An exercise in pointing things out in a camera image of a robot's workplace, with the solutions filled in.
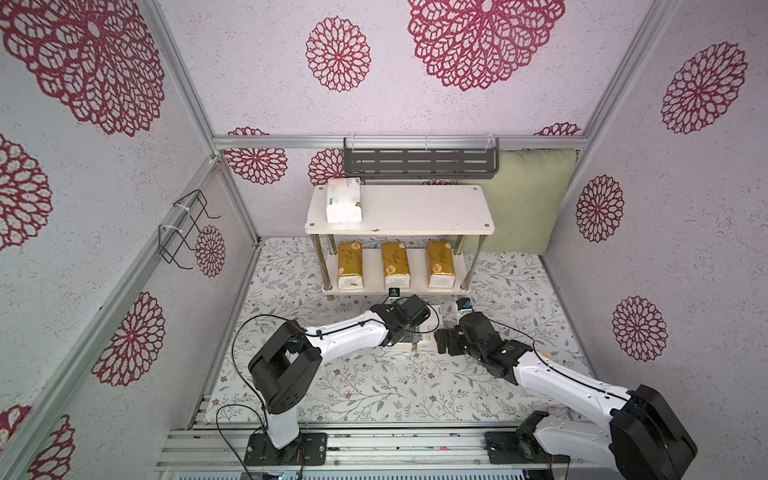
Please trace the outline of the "green fabric cushion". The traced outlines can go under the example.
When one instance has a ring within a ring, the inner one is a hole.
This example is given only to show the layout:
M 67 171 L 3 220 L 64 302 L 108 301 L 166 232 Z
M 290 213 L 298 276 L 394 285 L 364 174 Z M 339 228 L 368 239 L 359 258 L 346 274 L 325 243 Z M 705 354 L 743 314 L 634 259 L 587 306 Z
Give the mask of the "green fabric cushion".
M 460 180 L 482 188 L 495 224 L 482 250 L 545 254 L 576 162 L 574 149 L 502 151 L 493 178 Z

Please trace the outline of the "white tissue pack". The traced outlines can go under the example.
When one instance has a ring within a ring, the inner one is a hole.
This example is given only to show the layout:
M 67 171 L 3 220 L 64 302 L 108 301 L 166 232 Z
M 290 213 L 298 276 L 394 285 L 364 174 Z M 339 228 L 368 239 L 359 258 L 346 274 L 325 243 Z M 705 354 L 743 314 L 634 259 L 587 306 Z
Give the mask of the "white tissue pack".
M 414 351 L 437 351 L 434 333 L 442 327 L 442 308 L 440 305 L 429 304 L 428 311 L 429 317 L 418 328 L 420 336 L 419 340 L 414 344 Z
M 418 344 L 413 342 L 398 342 L 390 346 L 390 349 L 397 352 L 413 352 L 418 350 Z
M 326 187 L 326 219 L 328 223 L 358 223 L 362 221 L 361 180 L 359 178 L 329 179 Z

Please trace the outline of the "grey wall-mounted metal rack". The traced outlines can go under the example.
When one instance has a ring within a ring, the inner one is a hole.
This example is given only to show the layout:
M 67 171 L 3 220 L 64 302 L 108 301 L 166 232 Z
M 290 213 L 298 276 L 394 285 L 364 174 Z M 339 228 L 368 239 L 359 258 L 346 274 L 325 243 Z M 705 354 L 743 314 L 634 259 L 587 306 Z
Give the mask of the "grey wall-mounted metal rack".
M 343 143 L 343 170 L 362 180 L 492 179 L 499 170 L 499 142 L 480 148 L 374 148 Z

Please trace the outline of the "white two-tier metal-legged shelf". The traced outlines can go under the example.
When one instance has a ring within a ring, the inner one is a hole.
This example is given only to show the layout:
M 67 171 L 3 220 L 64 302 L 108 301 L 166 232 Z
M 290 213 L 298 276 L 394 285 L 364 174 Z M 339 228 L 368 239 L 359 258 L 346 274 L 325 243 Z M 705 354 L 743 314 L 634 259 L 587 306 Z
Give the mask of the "white two-tier metal-legged shelf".
M 326 215 L 327 187 L 314 188 L 305 222 L 305 232 L 315 249 L 320 267 L 322 292 L 326 295 L 386 294 L 383 260 L 379 248 L 363 250 L 363 286 L 342 290 L 338 287 L 338 236 L 362 240 L 411 237 L 454 237 L 456 280 L 452 288 L 431 288 L 427 279 L 427 252 L 408 249 L 411 287 L 404 293 L 419 295 L 465 296 L 475 267 L 467 266 L 461 252 L 464 240 L 476 236 L 480 243 L 494 233 L 495 225 L 482 188 L 478 185 L 363 185 L 362 220 L 333 224 Z

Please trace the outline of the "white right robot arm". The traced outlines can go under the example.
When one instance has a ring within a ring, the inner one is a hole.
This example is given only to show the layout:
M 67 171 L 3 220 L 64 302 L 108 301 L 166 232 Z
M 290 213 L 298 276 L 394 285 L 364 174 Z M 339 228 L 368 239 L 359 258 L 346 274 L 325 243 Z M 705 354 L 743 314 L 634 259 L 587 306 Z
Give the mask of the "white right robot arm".
M 494 378 L 550 397 L 583 416 L 560 420 L 536 410 L 510 435 L 487 437 L 489 458 L 527 462 L 584 460 L 625 479 L 680 479 L 698 447 L 663 395 L 640 385 L 610 385 L 558 365 L 532 336 L 505 339 L 499 322 L 471 311 L 458 325 L 436 331 L 437 349 L 475 359 Z

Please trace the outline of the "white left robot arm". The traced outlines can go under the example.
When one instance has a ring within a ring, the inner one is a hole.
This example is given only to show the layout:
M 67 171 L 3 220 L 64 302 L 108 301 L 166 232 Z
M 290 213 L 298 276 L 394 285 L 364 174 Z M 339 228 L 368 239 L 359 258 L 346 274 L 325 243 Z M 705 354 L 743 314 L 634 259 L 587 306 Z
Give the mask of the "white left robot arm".
M 374 347 L 392 347 L 408 336 L 434 333 L 440 316 L 412 295 L 380 303 L 347 320 L 304 328 L 286 320 L 248 363 L 252 385 L 266 414 L 266 435 L 282 450 L 300 436 L 298 404 L 327 363 Z

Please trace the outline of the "gold tissue pack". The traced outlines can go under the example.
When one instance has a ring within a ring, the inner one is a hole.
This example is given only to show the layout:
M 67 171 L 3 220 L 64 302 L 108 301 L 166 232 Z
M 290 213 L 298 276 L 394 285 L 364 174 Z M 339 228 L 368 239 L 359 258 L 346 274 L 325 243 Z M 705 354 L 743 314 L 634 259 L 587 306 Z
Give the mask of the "gold tissue pack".
M 337 270 L 337 286 L 340 290 L 357 290 L 364 287 L 361 242 L 346 242 L 338 246 Z
M 456 282 L 453 249 L 448 242 L 430 241 L 426 246 L 429 288 L 451 289 Z
M 387 242 L 381 246 L 386 288 L 409 289 L 411 270 L 408 252 L 403 242 Z

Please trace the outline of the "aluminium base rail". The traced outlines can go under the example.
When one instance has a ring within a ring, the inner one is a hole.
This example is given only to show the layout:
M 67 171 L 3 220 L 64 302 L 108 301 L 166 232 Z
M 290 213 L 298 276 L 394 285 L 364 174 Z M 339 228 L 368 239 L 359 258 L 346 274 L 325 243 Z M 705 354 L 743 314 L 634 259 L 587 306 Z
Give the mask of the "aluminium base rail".
M 298 445 L 268 452 L 251 431 L 177 430 L 155 479 L 618 479 L 586 456 L 520 445 L 514 424 L 313 428 Z

